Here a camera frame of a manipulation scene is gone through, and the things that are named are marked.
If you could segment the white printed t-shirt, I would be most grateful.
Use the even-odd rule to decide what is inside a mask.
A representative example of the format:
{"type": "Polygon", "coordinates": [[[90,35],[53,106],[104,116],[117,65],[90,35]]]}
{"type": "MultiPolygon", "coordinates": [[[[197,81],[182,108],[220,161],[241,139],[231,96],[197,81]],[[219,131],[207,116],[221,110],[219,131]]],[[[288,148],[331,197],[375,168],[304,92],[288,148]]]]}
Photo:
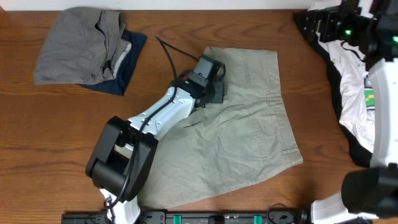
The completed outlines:
{"type": "Polygon", "coordinates": [[[320,52],[326,53],[326,61],[337,70],[332,75],[336,82],[337,95],[341,97],[339,123],[348,130],[348,134],[365,152],[373,153],[374,149],[374,98],[373,89],[365,85],[368,72],[361,60],[364,54],[358,47],[335,40],[328,43],[316,41],[320,52]]]}

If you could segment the folded navy garment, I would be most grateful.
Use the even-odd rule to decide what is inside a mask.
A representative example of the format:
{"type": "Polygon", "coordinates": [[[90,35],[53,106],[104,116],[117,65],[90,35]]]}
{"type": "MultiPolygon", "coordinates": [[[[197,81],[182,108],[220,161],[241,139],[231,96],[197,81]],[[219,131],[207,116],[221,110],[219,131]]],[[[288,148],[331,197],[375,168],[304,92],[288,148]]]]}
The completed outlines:
{"type": "Polygon", "coordinates": [[[126,50],[122,54],[123,58],[119,62],[116,78],[114,80],[103,81],[95,85],[80,84],[80,86],[103,93],[124,96],[136,68],[139,54],[147,40],[147,36],[140,32],[124,30],[121,40],[127,41],[127,46],[126,50]]]}

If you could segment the khaki green shorts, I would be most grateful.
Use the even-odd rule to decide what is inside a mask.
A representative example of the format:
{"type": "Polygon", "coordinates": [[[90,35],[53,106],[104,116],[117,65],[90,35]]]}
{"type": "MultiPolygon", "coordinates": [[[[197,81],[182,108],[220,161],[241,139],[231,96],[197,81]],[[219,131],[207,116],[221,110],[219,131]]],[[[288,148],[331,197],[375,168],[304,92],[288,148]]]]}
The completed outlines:
{"type": "Polygon", "coordinates": [[[226,95],[179,121],[159,141],[138,196],[171,208],[263,182],[303,159],[280,90],[277,53],[207,47],[226,65],[226,95]]]}

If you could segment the folded grey garment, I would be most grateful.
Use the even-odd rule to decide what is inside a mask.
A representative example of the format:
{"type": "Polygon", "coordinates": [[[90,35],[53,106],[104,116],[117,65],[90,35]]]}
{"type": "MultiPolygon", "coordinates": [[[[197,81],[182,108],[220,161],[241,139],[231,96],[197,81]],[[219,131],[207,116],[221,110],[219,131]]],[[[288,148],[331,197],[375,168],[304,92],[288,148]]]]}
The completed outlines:
{"type": "Polygon", "coordinates": [[[62,11],[40,51],[35,83],[95,85],[116,79],[132,47],[122,39],[125,27],[119,11],[93,7],[62,11]]]}

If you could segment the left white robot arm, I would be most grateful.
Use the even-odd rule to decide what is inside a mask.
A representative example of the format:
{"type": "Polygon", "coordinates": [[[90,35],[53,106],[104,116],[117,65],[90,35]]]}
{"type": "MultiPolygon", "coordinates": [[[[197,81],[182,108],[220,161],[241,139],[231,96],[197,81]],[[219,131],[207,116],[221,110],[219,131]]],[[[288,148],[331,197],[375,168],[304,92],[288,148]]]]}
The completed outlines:
{"type": "Polygon", "coordinates": [[[85,169],[104,196],[107,223],[137,221],[137,195],[149,176],[159,140],[195,108],[222,103],[224,94],[222,81],[201,85],[179,78],[141,114],[107,121],[85,169]]]}

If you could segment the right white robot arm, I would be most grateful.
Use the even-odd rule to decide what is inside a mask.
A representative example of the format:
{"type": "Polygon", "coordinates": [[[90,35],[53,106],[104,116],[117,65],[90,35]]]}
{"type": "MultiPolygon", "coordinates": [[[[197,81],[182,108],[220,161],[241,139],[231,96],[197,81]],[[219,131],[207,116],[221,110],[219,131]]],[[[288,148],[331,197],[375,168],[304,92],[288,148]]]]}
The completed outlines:
{"type": "Polygon", "coordinates": [[[359,170],[314,201],[304,223],[372,223],[397,216],[397,2],[318,1],[295,12],[326,62],[332,102],[359,170]]]}

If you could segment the black garment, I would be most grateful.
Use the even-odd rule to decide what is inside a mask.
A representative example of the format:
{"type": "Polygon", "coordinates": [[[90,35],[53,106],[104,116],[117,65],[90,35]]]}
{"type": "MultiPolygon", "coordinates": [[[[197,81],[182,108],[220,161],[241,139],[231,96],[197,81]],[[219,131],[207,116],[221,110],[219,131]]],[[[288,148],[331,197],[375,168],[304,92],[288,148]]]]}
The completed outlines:
{"type": "MultiPolygon", "coordinates": [[[[336,117],[340,119],[343,109],[341,103],[342,97],[340,93],[341,75],[331,61],[330,54],[318,43],[318,37],[313,37],[311,40],[308,39],[307,35],[312,31],[312,29],[307,26],[306,18],[307,13],[305,10],[293,13],[293,20],[301,35],[308,42],[311,48],[317,54],[319,54],[326,63],[327,77],[331,86],[331,100],[333,104],[333,109],[335,111],[336,117]]],[[[340,124],[340,129],[348,140],[349,154],[352,161],[357,166],[369,168],[372,153],[362,147],[362,145],[360,145],[355,136],[345,126],[340,124]]]]}

